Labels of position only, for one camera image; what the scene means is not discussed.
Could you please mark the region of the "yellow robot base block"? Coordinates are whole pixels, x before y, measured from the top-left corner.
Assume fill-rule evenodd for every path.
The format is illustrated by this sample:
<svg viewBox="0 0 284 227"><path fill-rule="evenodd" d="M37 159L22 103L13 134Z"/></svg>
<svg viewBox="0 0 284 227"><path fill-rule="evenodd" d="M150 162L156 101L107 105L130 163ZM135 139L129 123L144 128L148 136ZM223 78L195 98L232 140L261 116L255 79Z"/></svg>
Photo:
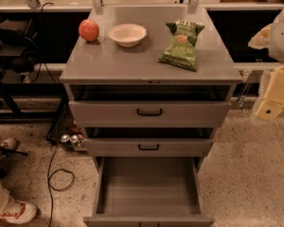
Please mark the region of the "yellow robot base block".
<svg viewBox="0 0 284 227"><path fill-rule="evenodd" d="M284 64L272 73L257 110L256 118L264 121L276 119L284 110Z"/></svg>

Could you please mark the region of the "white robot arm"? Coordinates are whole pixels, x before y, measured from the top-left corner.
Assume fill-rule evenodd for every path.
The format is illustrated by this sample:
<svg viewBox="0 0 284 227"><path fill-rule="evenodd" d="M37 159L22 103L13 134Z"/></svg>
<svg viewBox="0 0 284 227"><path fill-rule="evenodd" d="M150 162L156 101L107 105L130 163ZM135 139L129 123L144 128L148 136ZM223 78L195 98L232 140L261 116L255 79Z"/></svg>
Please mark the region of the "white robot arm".
<svg viewBox="0 0 284 227"><path fill-rule="evenodd" d="M254 49L267 48L272 59L284 62L284 9L272 23L251 38L248 46Z"/></svg>

